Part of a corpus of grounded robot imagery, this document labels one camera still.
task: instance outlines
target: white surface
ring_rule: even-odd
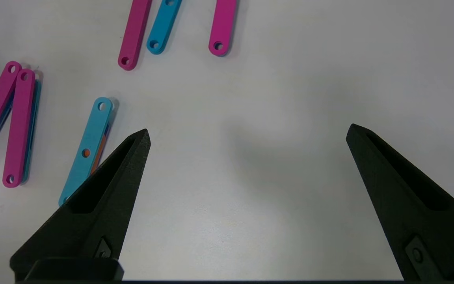
[[[241,0],[226,58],[207,49],[214,1],[184,0],[166,51],[125,72],[130,5],[0,0],[0,72],[45,74],[23,187],[2,185],[0,134],[0,283],[100,96],[120,103],[105,153],[152,140],[125,279],[400,278],[344,138],[372,129],[454,196],[454,0]]]

